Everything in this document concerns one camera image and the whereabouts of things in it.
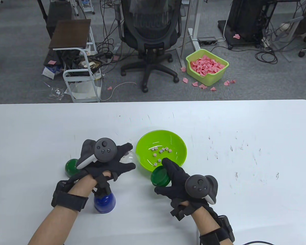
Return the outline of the person's left hand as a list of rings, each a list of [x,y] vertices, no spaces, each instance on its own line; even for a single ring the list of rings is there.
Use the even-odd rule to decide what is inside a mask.
[[[116,146],[116,153],[113,157],[108,157],[109,161],[101,162],[97,160],[96,162],[90,161],[88,164],[84,163],[88,158],[90,158],[97,148],[96,142],[94,140],[86,140],[83,143],[81,157],[78,159],[77,167],[80,167],[80,172],[71,176],[69,180],[66,181],[64,190],[70,191],[70,189],[75,185],[76,181],[80,181],[85,177],[92,178],[96,181],[95,188],[97,189],[95,195],[106,196],[111,194],[111,188],[108,183],[109,180],[116,181],[118,177],[126,172],[129,172],[136,168],[133,162],[122,163],[121,159],[129,151],[133,149],[131,143],[126,143],[123,145]]]

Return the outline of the person's right hand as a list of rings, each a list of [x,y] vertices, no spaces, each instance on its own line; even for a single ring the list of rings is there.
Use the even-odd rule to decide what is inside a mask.
[[[219,224],[217,213],[210,205],[216,203],[218,182],[211,175],[188,175],[179,165],[168,158],[162,159],[162,167],[171,180],[170,187],[157,186],[156,194],[168,197],[173,210],[171,215],[179,221],[185,216],[192,215],[203,207]]]

